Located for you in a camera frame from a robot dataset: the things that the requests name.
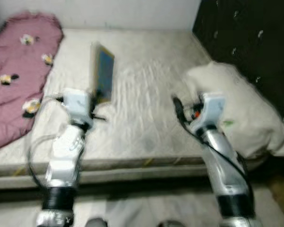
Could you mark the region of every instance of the silver robot arm segment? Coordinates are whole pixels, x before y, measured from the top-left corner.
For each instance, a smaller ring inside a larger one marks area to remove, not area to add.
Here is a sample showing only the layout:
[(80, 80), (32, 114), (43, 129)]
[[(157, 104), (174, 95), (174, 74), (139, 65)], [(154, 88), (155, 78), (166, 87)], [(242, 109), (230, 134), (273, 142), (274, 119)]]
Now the silver robot arm segment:
[(202, 94), (196, 105), (198, 114), (192, 116), (191, 122), (185, 118), (181, 101), (176, 97), (173, 100), (181, 125), (204, 145), (202, 157), (223, 218), (220, 227), (261, 227), (256, 219), (243, 160), (216, 127), (225, 98), (218, 93)]
[(84, 139), (93, 125), (91, 97), (88, 93), (66, 89), (60, 98), (71, 120), (53, 142), (52, 156), (46, 171), (46, 195), (42, 211), (36, 220), (37, 227), (71, 227), (74, 213), (80, 158), (84, 152)]

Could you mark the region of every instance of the mattress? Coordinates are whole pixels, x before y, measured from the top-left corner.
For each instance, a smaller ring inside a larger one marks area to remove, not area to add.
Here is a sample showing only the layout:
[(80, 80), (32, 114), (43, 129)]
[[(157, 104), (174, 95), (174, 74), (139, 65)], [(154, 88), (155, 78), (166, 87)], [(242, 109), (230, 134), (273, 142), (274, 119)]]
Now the mattress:
[[(99, 41), (115, 55), (112, 102), (96, 112), (108, 122), (95, 122), (83, 155), (84, 183), (206, 174), (201, 145), (179, 125), (171, 101), (191, 95), (182, 77), (210, 58), (190, 32), (87, 31), (64, 29), (60, 49), (44, 87), (44, 95), (66, 87), (89, 90), (90, 45)], [(0, 188), (32, 187), (26, 148), (36, 139), (57, 135), (68, 115), (55, 102), (38, 113), (33, 130), (0, 149)], [(35, 149), (34, 163), (42, 175), (52, 140)], [(254, 168), (265, 155), (251, 157)]]

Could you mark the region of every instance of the white pillow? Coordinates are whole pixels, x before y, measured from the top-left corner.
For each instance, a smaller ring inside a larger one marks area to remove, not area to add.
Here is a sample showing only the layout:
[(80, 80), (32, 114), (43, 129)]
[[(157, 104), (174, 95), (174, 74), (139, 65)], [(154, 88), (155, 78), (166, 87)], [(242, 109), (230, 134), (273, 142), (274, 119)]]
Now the white pillow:
[(211, 62), (191, 69), (184, 81), (193, 99), (197, 99), (197, 91), (219, 91), (225, 95), (220, 127), (233, 148), (245, 158), (264, 150), (284, 156), (284, 122), (235, 67)]

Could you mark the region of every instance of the black cable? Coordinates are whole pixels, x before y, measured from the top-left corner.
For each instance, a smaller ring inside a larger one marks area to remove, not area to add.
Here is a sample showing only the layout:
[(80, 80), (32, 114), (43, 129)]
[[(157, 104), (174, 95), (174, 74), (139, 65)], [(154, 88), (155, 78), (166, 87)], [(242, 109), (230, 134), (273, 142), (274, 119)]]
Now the black cable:
[(32, 165), (32, 147), (34, 147), (36, 149), (36, 146), (39, 146), (41, 143), (48, 141), (48, 140), (52, 140), (56, 137), (56, 135), (49, 135), (49, 136), (42, 136), (40, 138), (38, 138), (37, 140), (34, 141), (34, 143), (27, 149), (27, 167), (28, 167), (28, 171), (31, 174), (34, 182), (36, 183), (36, 185), (41, 189), (42, 192), (46, 191), (46, 187), (41, 183), (40, 179), (37, 177), (36, 172), (33, 168)]
[(184, 112), (183, 112), (183, 105), (182, 105), (181, 101), (175, 96), (173, 96), (172, 99), (173, 99), (173, 103), (174, 103), (174, 106), (175, 106), (177, 118), (178, 118), (181, 126), (184, 128), (184, 130), (186, 132), (188, 132), (189, 135), (194, 137), (199, 143), (201, 143), (202, 145), (206, 145), (207, 147), (212, 149), (216, 154), (218, 154), (220, 157), (222, 157), (228, 164), (230, 164), (241, 175), (241, 177), (244, 179), (244, 181), (245, 181), (245, 183), (248, 187), (248, 192), (249, 192), (249, 196), (250, 196), (250, 199), (251, 199), (251, 205), (254, 208), (254, 205), (255, 205), (254, 192), (252, 190), (251, 184), (250, 184), (249, 179), (246, 176), (246, 174), (239, 167), (237, 167), (237, 165), (232, 160), (230, 160), (228, 157), (226, 157), (221, 152), (217, 151), (208, 142), (204, 142), (202, 139), (200, 139), (199, 137), (197, 137), (196, 135), (191, 133), (191, 131), (186, 127), (186, 125), (184, 123), (186, 121), (186, 118), (185, 118), (185, 115), (184, 115)]

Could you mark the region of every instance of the dark wall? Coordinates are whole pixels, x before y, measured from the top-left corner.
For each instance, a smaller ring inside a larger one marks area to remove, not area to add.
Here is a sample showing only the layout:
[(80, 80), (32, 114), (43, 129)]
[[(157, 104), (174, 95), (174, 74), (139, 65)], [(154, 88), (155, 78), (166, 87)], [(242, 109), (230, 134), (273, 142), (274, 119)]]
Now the dark wall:
[(284, 117), (284, 0), (202, 0), (193, 33)]

